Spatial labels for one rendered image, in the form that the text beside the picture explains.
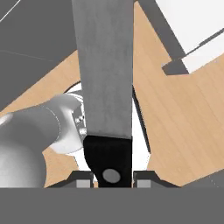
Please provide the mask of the dark grey cabinet panel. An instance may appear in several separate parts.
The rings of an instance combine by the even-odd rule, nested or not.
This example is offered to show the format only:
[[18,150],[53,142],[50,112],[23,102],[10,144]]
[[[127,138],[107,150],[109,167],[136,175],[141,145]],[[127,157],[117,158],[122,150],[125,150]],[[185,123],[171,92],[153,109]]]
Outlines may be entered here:
[[0,111],[75,50],[72,0],[0,0]]

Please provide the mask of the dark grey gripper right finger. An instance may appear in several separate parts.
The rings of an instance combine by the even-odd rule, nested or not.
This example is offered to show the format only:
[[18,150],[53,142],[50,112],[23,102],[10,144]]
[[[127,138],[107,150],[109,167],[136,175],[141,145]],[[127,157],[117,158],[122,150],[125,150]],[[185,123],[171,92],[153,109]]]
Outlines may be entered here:
[[133,181],[135,188],[178,188],[177,185],[162,180],[154,171],[134,171]]

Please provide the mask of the white drawer dark grey side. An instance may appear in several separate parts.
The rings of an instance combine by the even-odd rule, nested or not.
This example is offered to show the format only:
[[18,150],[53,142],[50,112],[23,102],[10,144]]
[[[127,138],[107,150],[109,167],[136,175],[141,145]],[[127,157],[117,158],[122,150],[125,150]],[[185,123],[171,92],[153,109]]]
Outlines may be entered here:
[[224,31],[210,38],[184,58],[175,59],[162,66],[166,75],[192,74],[224,53]]

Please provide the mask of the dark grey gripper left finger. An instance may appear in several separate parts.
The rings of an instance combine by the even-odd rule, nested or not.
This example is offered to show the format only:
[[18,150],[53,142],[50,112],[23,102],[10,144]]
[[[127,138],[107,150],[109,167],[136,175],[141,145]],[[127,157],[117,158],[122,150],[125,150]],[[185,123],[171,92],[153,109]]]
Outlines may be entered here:
[[91,171],[72,171],[69,177],[56,184],[49,185],[49,188],[93,188],[94,174]]

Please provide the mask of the white round disc black rim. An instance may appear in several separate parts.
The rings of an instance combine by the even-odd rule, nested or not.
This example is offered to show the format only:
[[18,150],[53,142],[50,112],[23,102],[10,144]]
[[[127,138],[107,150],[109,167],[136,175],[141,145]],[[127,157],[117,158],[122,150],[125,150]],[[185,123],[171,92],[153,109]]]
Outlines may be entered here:
[[[76,82],[68,90],[66,94],[77,94],[78,98],[82,98],[81,82]],[[133,171],[145,171],[149,163],[151,156],[151,148],[147,137],[147,131],[144,125],[144,119],[142,117],[139,102],[137,100],[135,89],[133,88],[132,94],[132,170]],[[84,150],[78,150],[76,152],[67,154],[72,156],[81,171],[90,171],[87,162],[84,158]]]

